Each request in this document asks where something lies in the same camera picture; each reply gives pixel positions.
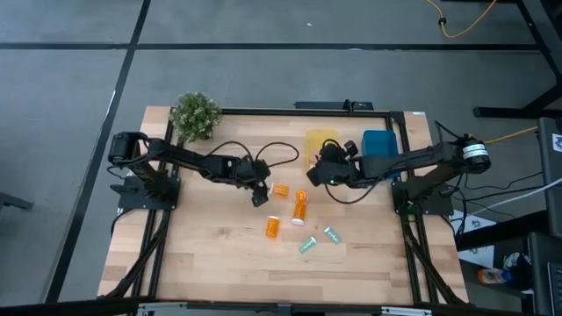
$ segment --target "blue container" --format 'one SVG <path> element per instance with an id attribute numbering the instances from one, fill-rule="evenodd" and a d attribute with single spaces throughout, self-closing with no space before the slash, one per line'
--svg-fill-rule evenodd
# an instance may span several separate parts
<path id="1" fill-rule="evenodd" d="M 361 140 L 363 156 L 380 155 L 395 157 L 398 155 L 398 142 L 393 131 L 365 131 Z M 400 173 L 389 175 L 386 179 L 395 179 Z"/>

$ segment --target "gray floor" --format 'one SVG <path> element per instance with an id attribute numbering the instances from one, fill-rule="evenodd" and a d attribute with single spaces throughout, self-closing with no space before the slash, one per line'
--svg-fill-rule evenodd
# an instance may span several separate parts
<path id="1" fill-rule="evenodd" d="M 450 32 L 469 25 L 486 8 L 440 5 Z M 528 6 L 557 51 L 540 6 Z M 128 42 L 140 7 L 140 0 L 3 0 L 0 41 Z M 422 0 L 165 0 L 153 1 L 140 42 L 449 43 L 436 21 L 435 9 Z M 455 42 L 531 41 L 516 7 L 498 4 Z M 0 305 L 42 300 L 123 58 L 122 51 L 0 50 L 0 191 L 35 202 L 31 212 L 4 208 L 0 213 Z M 171 105 L 185 91 L 204 91 L 228 107 L 371 100 L 380 110 L 425 111 L 459 133 L 491 139 L 535 122 L 474 118 L 473 106 L 522 106 L 554 83 L 539 54 L 138 51 L 112 133 L 137 130 L 147 105 Z M 501 185 L 537 172 L 537 150 L 533 133 L 490 147 L 494 166 L 470 184 Z M 100 170 L 106 166 L 103 162 Z M 100 172 L 62 300 L 96 296 L 118 201 L 110 183 L 115 178 Z M 538 177 L 520 187 L 540 183 Z M 469 197 L 485 193 L 466 192 Z M 521 216 L 543 205 L 540 197 L 532 197 L 501 210 Z M 468 290 L 477 305 L 518 307 L 517 300 L 478 285 Z M 495 300 L 501 305 L 493 305 Z"/>

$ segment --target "wooden table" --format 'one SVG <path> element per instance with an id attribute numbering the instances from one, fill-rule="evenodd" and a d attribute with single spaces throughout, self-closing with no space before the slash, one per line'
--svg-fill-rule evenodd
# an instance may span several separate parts
<path id="1" fill-rule="evenodd" d="M 169 107 L 148 107 L 141 130 L 163 138 Z M 423 113 L 405 112 L 410 147 L 430 145 L 428 122 Z M 324 304 L 412 304 L 400 219 L 393 211 L 390 182 L 379 184 L 355 205 L 334 202 L 323 187 L 314 188 L 306 178 L 305 133 L 312 128 L 337 130 L 340 140 L 361 143 L 364 130 L 385 130 L 377 118 L 311 118 L 283 116 L 225 116 L 212 140 L 186 146 L 209 152 L 227 140 L 238 140 L 252 154 L 271 141 L 293 144 L 301 152 L 292 163 L 271 169 L 268 182 L 288 183 L 291 198 L 271 198 L 252 206 L 249 190 L 208 182 L 188 169 L 180 169 L 183 184 L 177 208 L 172 211 L 157 297 L 173 300 L 230 302 L 293 302 Z M 243 155 L 237 146 L 218 154 Z M 269 147 L 260 157 L 269 164 L 290 159 L 288 147 Z M 416 174 L 427 172 L 416 170 Z M 291 224 L 295 190 L 309 196 L 306 224 Z M 334 194 L 350 200 L 363 194 L 345 186 Z M 112 290 L 139 255 L 148 211 L 132 211 L 119 220 L 109 247 L 99 294 Z M 279 236 L 264 235 L 267 217 L 281 219 Z M 455 293 L 467 300 L 457 250 L 450 227 L 437 216 L 424 217 L 432 262 Z M 323 233 L 326 226 L 338 232 L 343 243 L 335 245 Z M 299 245 L 308 237 L 318 244 L 305 254 Z M 151 263 L 145 270 L 148 288 Z M 428 300 L 422 266 L 417 264 L 421 294 Z"/>

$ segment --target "green plant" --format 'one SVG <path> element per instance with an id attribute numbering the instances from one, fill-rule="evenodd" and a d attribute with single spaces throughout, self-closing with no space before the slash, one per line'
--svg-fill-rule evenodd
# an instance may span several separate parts
<path id="1" fill-rule="evenodd" d="M 180 141 L 208 140 L 213 127 L 222 119 L 219 106 L 202 92 L 179 96 L 176 109 L 169 115 Z"/>

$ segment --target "yellow cable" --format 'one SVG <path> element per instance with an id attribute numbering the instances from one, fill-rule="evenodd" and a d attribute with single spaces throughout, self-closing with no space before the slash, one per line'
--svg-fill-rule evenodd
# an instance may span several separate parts
<path id="1" fill-rule="evenodd" d="M 443 12 L 442 12 L 441 9 L 437 6 L 437 4 L 435 4 L 435 3 L 434 3 L 433 1 L 431 1 L 431 0 L 425 0 L 425 1 L 427 1 L 428 3 L 430 3 L 431 5 L 433 5 L 434 7 L 436 7 L 437 12 L 439 12 L 439 18 L 443 18 Z M 487 7 L 487 9 L 484 11 L 484 13 L 482 13 L 482 14 L 476 19 L 476 21 L 474 21 L 470 26 L 468 26 L 464 31 L 459 32 L 459 33 L 454 34 L 454 35 L 449 35 L 449 34 L 447 33 L 447 31 L 445 30 L 445 23 L 444 23 L 444 22 L 441 22 L 441 23 L 440 23 L 440 25 L 441 25 L 441 31 L 443 31 L 443 34 L 444 34 L 446 37 L 448 37 L 449 39 L 455 39 L 455 38 L 457 38 L 457 37 L 459 37 L 459 36 L 465 34 L 466 32 L 469 32 L 478 22 L 480 22 L 480 20 L 481 20 L 482 18 L 484 18 L 484 17 L 486 16 L 486 14 L 488 14 L 488 12 L 494 7 L 494 4 L 495 4 L 496 2 L 498 2 L 498 0 L 493 0 L 493 1 L 490 3 L 490 5 L 488 5 L 488 7 Z"/>
<path id="2" fill-rule="evenodd" d="M 493 143 L 495 143 L 495 142 L 498 142 L 498 141 L 501 141 L 501 140 L 510 139 L 510 138 L 515 137 L 515 136 L 517 136 L 517 135 L 521 135 L 522 133 L 531 132 L 531 131 L 534 131 L 534 130 L 536 130 L 536 129 L 537 129 L 536 126 L 530 127 L 530 128 L 524 129 L 524 130 L 522 130 L 522 131 L 519 131 L 519 132 L 517 132 L 517 133 L 512 133 L 512 134 L 510 134 L 510 135 L 501 136 L 500 138 L 497 138 L 497 139 L 495 139 L 495 140 L 486 140 L 486 141 L 484 141 L 484 143 L 485 143 L 486 145 L 493 144 Z"/>

